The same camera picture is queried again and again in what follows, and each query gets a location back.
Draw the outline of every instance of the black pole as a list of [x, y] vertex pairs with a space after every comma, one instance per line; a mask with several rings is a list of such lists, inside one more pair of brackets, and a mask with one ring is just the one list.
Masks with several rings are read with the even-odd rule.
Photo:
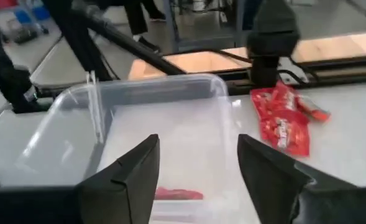
[[72, 10], [76, 12], [77, 17], [80, 18], [80, 22], [87, 26], [87, 28], [97, 32], [109, 41], [120, 46], [122, 49], [148, 62], [161, 72], [164, 72], [167, 75], [186, 74], [182, 69], [167, 62], [161, 56], [151, 52], [132, 38], [120, 33], [114, 27], [114, 24], [103, 18], [102, 12], [97, 7], [89, 6], [83, 1], [73, 1]]
[[83, 69], [87, 72], [95, 71], [99, 81], [112, 80], [104, 66], [101, 52], [91, 39], [88, 29], [79, 22], [75, 14], [71, 13], [72, 0], [43, 0], [43, 3], [59, 26], [62, 35]]

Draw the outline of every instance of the black metal frame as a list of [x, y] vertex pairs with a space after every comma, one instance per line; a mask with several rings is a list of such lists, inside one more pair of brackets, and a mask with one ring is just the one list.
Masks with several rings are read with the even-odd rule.
[[[144, 46], [133, 41], [131, 38], [120, 33], [111, 23], [102, 18], [102, 13], [89, 7], [82, 1], [77, 0], [43, 0], [54, 18], [63, 36], [72, 48], [76, 57], [80, 61], [82, 67], [87, 71], [95, 71], [99, 81], [113, 80], [106, 66], [103, 63], [103, 55], [97, 48], [89, 36], [88, 28], [107, 38], [112, 43], [120, 46], [122, 49], [132, 53], [136, 57], [146, 61], [161, 72], [167, 75], [181, 75], [187, 72], [166, 61], [161, 56], [149, 51]], [[197, 50], [191, 52], [214, 51], [209, 49]], [[312, 72], [320, 72], [324, 70], [338, 70], [347, 67], [364, 67], [366, 66], [366, 57], [344, 58], [337, 60], [323, 60], [318, 62], [300, 63]], [[263, 86], [250, 84], [249, 82], [250, 68], [240, 68], [225, 71], [209, 71], [220, 76], [223, 80], [237, 81], [247, 80], [247, 84], [230, 85], [231, 95], [248, 94], [253, 88], [261, 88]], [[320, 86], [334, 86], [350, 83], [366, 82], [366, 75], [336, 75], [332, 77], [321, 77], [320, 80], [311, 80], [311, 83], [294, 86], [295, 88], [315, 88]], [[47, 95], [52, 95], [51, 90], [47, 90]]]

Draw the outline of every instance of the clear plastic container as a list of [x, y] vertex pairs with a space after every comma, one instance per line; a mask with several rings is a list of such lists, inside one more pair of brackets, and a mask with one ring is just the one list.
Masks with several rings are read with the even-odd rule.
[[194, 190], [204, 198], [156, 200], [152, 221], [227, 223], [231, 188], [226, 153], [234, 150], [227, 147], [230, 107], [224, 82], [213, 75], [74, 87], [56, 99], [9, 167], [15, 173], [0, 175], [1, 182], [77, 184], [158, 134], [158, 186]]

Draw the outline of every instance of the wooden floor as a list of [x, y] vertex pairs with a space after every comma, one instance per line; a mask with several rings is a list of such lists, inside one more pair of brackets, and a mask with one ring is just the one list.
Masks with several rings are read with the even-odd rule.
[[[227, 49], [241, 57], [247, 57], [244, 47]], [[366, 33], [342, 35], [323, 39], [302, 40], [293, 54], [296, 62], [317, 62], [341, 58], [355, 58], [366, 56]], [[200, 73], [218, 70], [250, 67], [251, 64], [223, 57], [211, 52], [199, 52], [166, 56], [166, 60], [190, 73]], [[129, 74], [130, 80], [152, 78], [165, 75], [142, 60], [132, 64]]]

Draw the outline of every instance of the shoe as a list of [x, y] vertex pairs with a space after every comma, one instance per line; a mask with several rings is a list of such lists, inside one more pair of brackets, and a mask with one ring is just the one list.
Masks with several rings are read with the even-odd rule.
[[145, 40], [144, 37], [140, 37], [140, 39], [138, 40], [138, 43], [141, 43], [142, 45], [148, 47], [150, 50], [152, 50], [156, 54], [160, 52], [160, 48], [158, 46], [151, 44], [150, 42]]
[[166, 16], [158, 11], [157, 13], [153, 13], [150, 15], [150, 21], [151, 22], [166, 22]]

